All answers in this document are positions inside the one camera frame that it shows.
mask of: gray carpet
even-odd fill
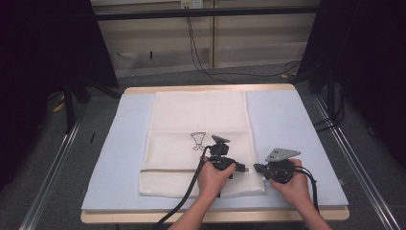
[[[229,68],[227,72],[272,74],[284,70],[284,65]],[[197,71],[170,73],[153,76],[138,76],[119,79],[123,92],[130,86],[194,85],[223,83],[280,83],[279,76],[264,78],[241,75],[216,75],[215,80]],[[307,82],[296,85],[304,106],[313,122],[323,119],[313,96],[307,90]],[[57,182],[48,199],[36,229],[115,229],[114,225],[90,225],[80,221],[80,206],[84,199],[93,168],[98,160],[104,139],[114,119],[119,100],[90,90],[93,98],[79,127],[75,142],[69,150]],[[390,205],[401,226],[406,226],[406,171],[394,161],[384,143],[371,136],[368,124],[357,109],[346,101],[346,117],[340,125],[347,135],[360,161],[373,183]],[[76,109],[84,105],[77,104]],[[65,130],[64,111],[48,113],[38,132],[37,141],[26,161],[21,165],[14,180],[0,193],[0,229],[18,229],[28,208],[40,188],[62,142]],[[350,202],[350,218],[332,222],[334,229],[385,229],[370,201],[349,167],[330,131],[319,132],[327,156],[338,178],[347,182],[343,186]],[[124,224],[120,229],[149,229],[150,225]],[[300,223],[255,223],[255,224],[205,224],[202,229],[300,229]]]

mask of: table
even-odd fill
[[[125,90],[125,94],[148,94],[157,91],[201,91],[201,90],[245,90],[272,91],[294,90],[291,84],[245,84],[245,85],[197,85],[197,86],[164,86],[134,87]],[[321,206],[321,215],[327,220],[344,220],[350,216],[347,205]],[[167,210],[88,210],[81,212],[85,223],[154,223],[163,217]],[[175,222],[182,212],[173,215],[167,222]],[[266,221],[300,221],[297,211],[289,207],[279,208],[233,208],[209,211],[203,222],[266,222]]]

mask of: folded towel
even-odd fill
[[[245,164],[249,172],[235,172],[222,197],[252,196],[265,192],[261,176],[252,168],[258,162],[244,91],[159,92],[156,94],[140,172],[143,196],[182,197],[187,191],[212,135],[231,142],[227,157]],[[194,186],[191,196],[198,195]]]

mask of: black line drawing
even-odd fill
[[[191,133],[191,137],[193,138],[194,142],[196,143],[196,146],[193,147],[193,150],[203,150],[203,138],[206,135],[206,132],[194,132]]]

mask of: black wire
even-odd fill
[[[191,53],[192,53],[192,61],[193,61],[194,67],[195,67],[200,73],[202,73],[202,74],[208,76],[209,78],[211,78],[211,79],[213,79],[213,80],[223,81],[223,82],[230,83],[230,84],[235,84],[234,82],[231,82],[231,81],[228,81],[228,80],[222,80],[222,79],[215,78],[215,77],[213,77],[213,75],[211,75],[211,74],[209,74],[209,73],[206,72],[206,70],[203,68],[203,66],[202,66],[202,64],[201,64],[199,54],[197,53],[196,43],[194,42],[194,35],[193,35],[193,28],[192,28],[191,19],[190,19],[189,17],[187,17],[187,20],[188,20],[188,26],[189,26],[189,39],[190,39],[190,42],[191,42]],[[201,68],[201,69],[199,69],[199,68],[197,67],[197,65],[196,65],[196,63],[195,63],[195,61],[194,61],[193,47],[194,47],[194,52],[195,52],[195,54],[196,54],[196,57],[197,57],[197,60],[198,60],[198,63],[199,63],[199,65],[200,65],[200,68]]]
[[[210,146],[207,146],[206,148],[204,148],[202,156],[200,157],[199,160],[199,165],[197,166],[196,172],[194,172],[191,184],[189,185],[188,190],[186,191],[185,195],[183,196],[182,200],[179,202],[178,205],[176,205],[176,207],[174,207],[169,213],[167,213],[164,217],[162,217],[154,226],[153,229],[157,230],[159,229],[159,227],[167,220],[169,219],[171,216],[173,216],[173,214],[175,214],[177,211],[179,211],[179,209],[185,204],[186,200],[189,198],[189,196],[191,195],[192,189],[194,187],[194,184],[196,183],[197,177],[200,174],[201,169],[203,168],[204,164],[206,163],[206,161],[204,160],[204,156],[206,154],[206,150],[209,149]]]
[[[344,121],[344,117],[346,115],[346,109],[344,107],[344,98],[345,98],[344,90],[343,90],[342,87],[340,87],[340,101],[338,103],[337,111],[335,112],[336,120],[334,121],[334,120],[332,120],[331,118],[328,117],[328,118],[326,118],[326,119],[324,119],[324,120],[322,120],[320,122],[314,123],[313,124],[314,126],[321,125],[321,124],[323,124],[325,122],[332,123],[331,125],[328,125],[326,127],[317,129],[316,130],[317,132],[321,132],[321,131],[331,129],[333,127],[337,127],[338,125],[340,125]]]
[[[296,173],[303,173],[303,174],[307,175],[307,177],[310,179],[311,187],[312,187],[312,191],[313,191],[313,206],[317,210],[317,212],[320,213],[319,201],[317,200],[317,186],[316,186],[317,181],[314,179],[311,172],[308,169],[306,169],[305,167],[295,166],[295,168],[298,169],[298,170],[295,170]]]
[[[289,70],[293,69],[293,68],[294,68],[295,66],[297,66],[299,63],[301,63],[300,60],[289,61],[289,62],[287,62],[287,63],[284,65],[284,71],[283,71],[283,72],[280,72],[280,73],[277,73],[277,74],[272,74],[272,75],[258,75],[258,74],[235,73],[235,72],[209,73],[209,72],[207,72],[207,71],[203,68],[203,66],[202,66],[202,64],[201,64],[201,61],[200,61],[200,58],[199,58],[199,55],[198,55],[198,53],[197,53],[196,43],[195,43],[195,41],[194,41],[194,35],[193,35],[193,28],[192,28],[191,19],[190,19],[189,17],[187,17],[187,20],[188,20],[188,26],[189,26],[189,37],[190,37],[190,41],[191,41],[191,52],[192,52],[193,65],[194,65],[194,67],[195,67],[200,73],[207,75],[207,76],[208,76],[209,78],[211,78],[211,79],[218,80],[218,81],[224,81],[224,82],[231,83],[231,84],[235,84],[234,82],[230,82],[230,81],[227,81],[227,80],[218,79],[218,78],[215,78],[215,77],[213,77],[213,76],[215,76],[215,75],[242,75],[242,76],[260,77],[260,78],[276,77],[276,76],[279,76],[279,75],[281,75],[281,74],[288,73]],[[195,52],[195,54],[196,54],[196,57],[197,57],[197,60],[198,60],[200,69],[197,67],[197,64],[195,63],[194,54],[193,54],[193,48],[194,48],[194,52]],[[289,65],[289,64],[291,64],[291,63],[294,63],[294,62],[296,62],[294,65],[292,65],[291,67],[287,68],[287,65]]]

